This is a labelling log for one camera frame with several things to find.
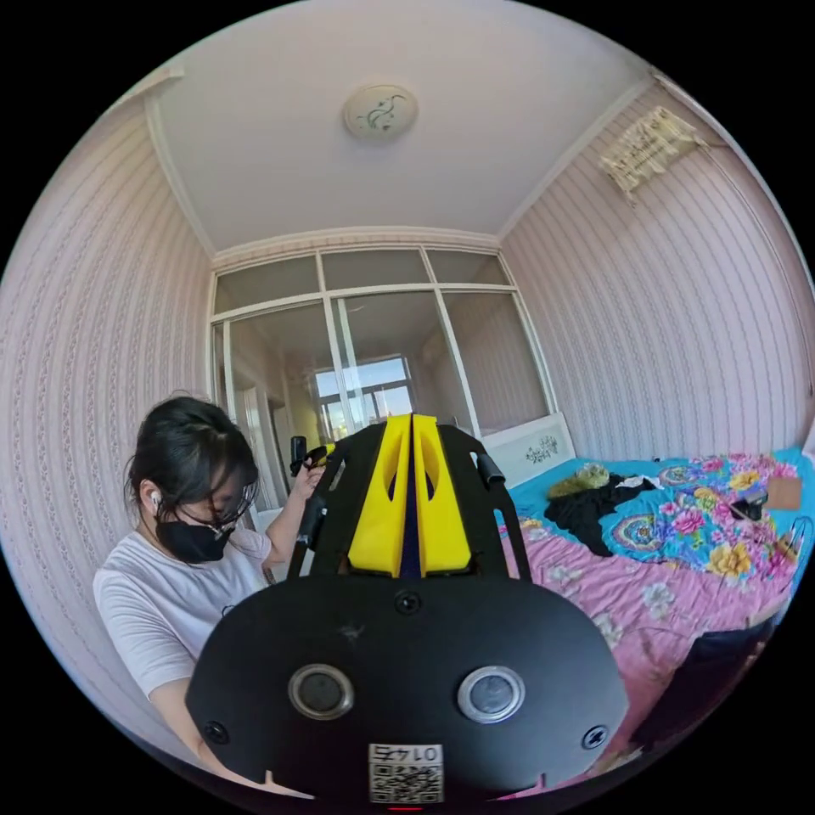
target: crown molding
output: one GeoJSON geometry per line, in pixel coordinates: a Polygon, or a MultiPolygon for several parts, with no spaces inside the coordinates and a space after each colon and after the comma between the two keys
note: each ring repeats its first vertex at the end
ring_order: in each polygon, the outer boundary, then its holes
{"type": "Polygon", "coordinates": [[[254,266],[280,256],[321,249],[351,249],[376,245],[431,245],[452,249],[496,251],[495,235],[461,232],[455,229],[421,227],[348,227],[299,232],[233,246],[212,257],[214,272],[242,266],[254,266]]]}
{"type": "Polygon", "coordinates": [[[514,229],[518,221],[526,214],[529,208],[546,192],[548,186],[557,178],[566,167],[574,161],[586,147],[591,144],[600,133],[614,120],[628,105],[638,99],[646,91],[656,84],[653,76],[646,76],[644,79],[631,85],[623,94],[597,117],[580,136],[564,151],[557,161],[552,165],[540,183],[521,201],[518,208],[509,217],[509,220],[498,230],[497,239],[503,241],[514,229]]]}
{"type": "Polygon", "coordinates": [[[107,115],[111,111],[120,108],[123,104],[127,104],[136,97],[144,97],[149,93],[158,90],[160,87],[166,87],[169,83],[178,79],[183,79],[184,68],[183,65],[165,65],[153,73],[148,74],[141,82],[137,82],[127,93],[120,96],[105,112],[107,115]]]}
{"type": "Polygon", "coordinates": [[[189,198],[187,187],[181,179],[181,174],[178,172],[176,164],[172,159],[172,152],[170,151],[170,146],[167,143],[164,131],[164,122],[161,118],[159,100],[155,93],[149,93],[144,97],[144,112],[147,116],[147,127],[150,131],[153,149],[158,157],[161,169],[164,171],[167,183],[176,196],[178,206],[187,218],[193,232],[195,232],[195,236],[204,248],[204,252],[212,259],[216,254],[215,245],[210,240],[210,236],[206,233],[204,225],[201,223],[198,213],[195,211],[192,201],[189,198]]]}

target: black device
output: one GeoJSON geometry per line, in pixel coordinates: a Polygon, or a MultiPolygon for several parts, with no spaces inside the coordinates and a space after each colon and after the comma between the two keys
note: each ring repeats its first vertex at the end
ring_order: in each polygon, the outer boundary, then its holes
{"type": "Polygon", "coordinates": [[[336,443],[286,581],[218,623],[187,707],[216,757],[250,780],[269,770],[326,801],[422,806],[585,772],[628,702],[598,628],[532,582],[485,448],[408,416],[336,443]],[[402,577],[410,547],[421,577],[402,577]]]}

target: yellow plastic part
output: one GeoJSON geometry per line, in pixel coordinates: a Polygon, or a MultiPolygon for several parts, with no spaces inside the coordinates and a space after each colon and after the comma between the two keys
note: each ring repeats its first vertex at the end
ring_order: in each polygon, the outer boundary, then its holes
{"type": "Polygon", "coordinates": [[[469,544],[439,429],[432,416],[413,416],[413,466],[422,577],[429,572],[466,569],[469,544]],[[433,497],[429,497],[425,473],[433,485],[433,497]]]}
{"type": "Polygon", "coordinates": [[[388,419],[357,531],[348,550],[354,569],[399,576],[408,505],[410,415],[388,419]],[[388,495],[394,475],[393,500],[388,495]]]}

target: pink bedsheet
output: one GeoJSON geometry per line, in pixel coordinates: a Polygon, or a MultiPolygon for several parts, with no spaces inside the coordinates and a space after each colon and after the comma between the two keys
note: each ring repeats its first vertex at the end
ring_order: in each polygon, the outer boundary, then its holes
{"type": "MultiPolygon", "coordinates": [[[[604,772],[636,757],[629,747],[632,733],[698,636],[746,628],[789,596],[792,565],[785,565],[771,579],[733,585],[724,577],[682,566],[600,558],[539,521],[521,519],[521,524],[532,580],[568,598],[592,618],[611,647],[626,685],[629,711],[605,753],[598,756],[604,772]]],[[[503,543],[510,571],[517,576],[509,540],[505,537],[503,543]]],[[[567,784],[592,774],[596,771],[567,784]]],[[[543,791],[536,787],[509,797],[543,791]]]]}

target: woman's hand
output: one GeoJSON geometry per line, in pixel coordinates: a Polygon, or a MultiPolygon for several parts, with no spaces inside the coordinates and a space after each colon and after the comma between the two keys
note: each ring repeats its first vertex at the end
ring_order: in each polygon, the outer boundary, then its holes
{"type": "Polygon", "coordinates": [[[300,472],[297,474],[295,483],[291,487],[291,497],[302,503],[305,503],[312,496],[314,488],[317,486],[320,478],[322,478],[323,472],[325,472],[324,467],[308,469],[308,465],[311,462],[312,460],[308,458],[303,466],[300,467],[300,472]]]}

